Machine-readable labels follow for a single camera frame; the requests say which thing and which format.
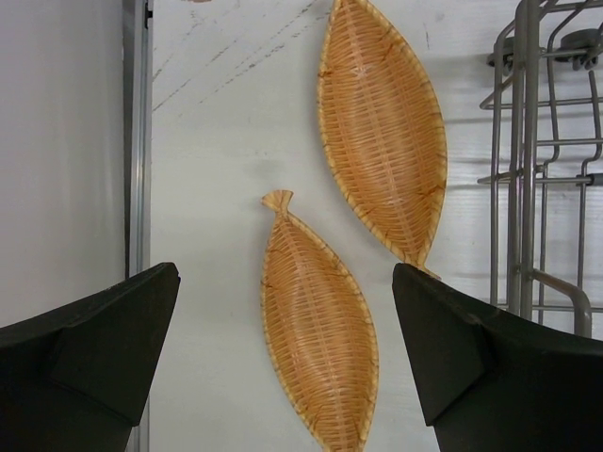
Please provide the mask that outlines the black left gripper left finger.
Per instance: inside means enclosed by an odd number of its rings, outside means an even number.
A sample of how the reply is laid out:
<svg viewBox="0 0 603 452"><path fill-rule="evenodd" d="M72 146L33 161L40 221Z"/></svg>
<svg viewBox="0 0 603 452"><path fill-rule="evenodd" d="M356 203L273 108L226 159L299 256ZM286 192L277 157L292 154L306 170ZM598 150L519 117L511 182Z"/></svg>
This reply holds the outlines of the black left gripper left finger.
<svg viewBox="0 0 603 452"><path fill-rule="evenodd" d="M140 424L180 276L160 263L1 330L4 451L123 451Z"/></svg>

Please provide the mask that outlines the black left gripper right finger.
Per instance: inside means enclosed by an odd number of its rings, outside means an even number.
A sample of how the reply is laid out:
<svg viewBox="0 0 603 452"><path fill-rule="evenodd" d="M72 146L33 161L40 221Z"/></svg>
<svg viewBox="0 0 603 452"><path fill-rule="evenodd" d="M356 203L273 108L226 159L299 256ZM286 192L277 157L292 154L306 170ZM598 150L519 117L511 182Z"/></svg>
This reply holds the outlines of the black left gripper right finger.
<svg viewBox="0 0 603 452"><path fill-rule="evenodd" d="M408 264L392 290L443 451L598 451L602 344L474 299Z"/></svg>

